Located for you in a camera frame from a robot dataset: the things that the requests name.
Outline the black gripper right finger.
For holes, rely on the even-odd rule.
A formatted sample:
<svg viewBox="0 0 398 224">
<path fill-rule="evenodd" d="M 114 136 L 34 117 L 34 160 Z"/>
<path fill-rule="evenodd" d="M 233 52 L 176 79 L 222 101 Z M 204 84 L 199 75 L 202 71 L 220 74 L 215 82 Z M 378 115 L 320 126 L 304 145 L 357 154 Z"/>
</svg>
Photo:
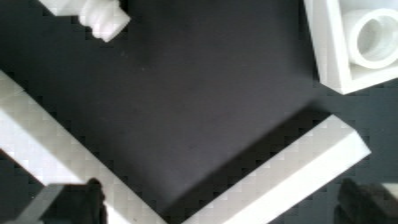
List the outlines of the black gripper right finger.
<svg viewBox="0 0 398 224">
<path fill-rule="evenodd" d="M 343 180 L 334 224 L 398 224 L 398 183 L 361 185 Z"/>
</svg>

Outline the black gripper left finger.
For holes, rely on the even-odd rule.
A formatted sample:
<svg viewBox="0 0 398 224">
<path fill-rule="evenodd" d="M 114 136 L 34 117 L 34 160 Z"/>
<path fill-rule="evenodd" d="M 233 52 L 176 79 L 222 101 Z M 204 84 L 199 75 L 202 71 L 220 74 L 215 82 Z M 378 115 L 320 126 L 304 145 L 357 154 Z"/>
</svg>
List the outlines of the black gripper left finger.
<svg viewBox="0 0 398 224">
<path fill-rule="evenodd" d="M 96 178 L 85 184 L 50 184 L 16 224 L 108 224 L 103 186 Z"/>
</svg>

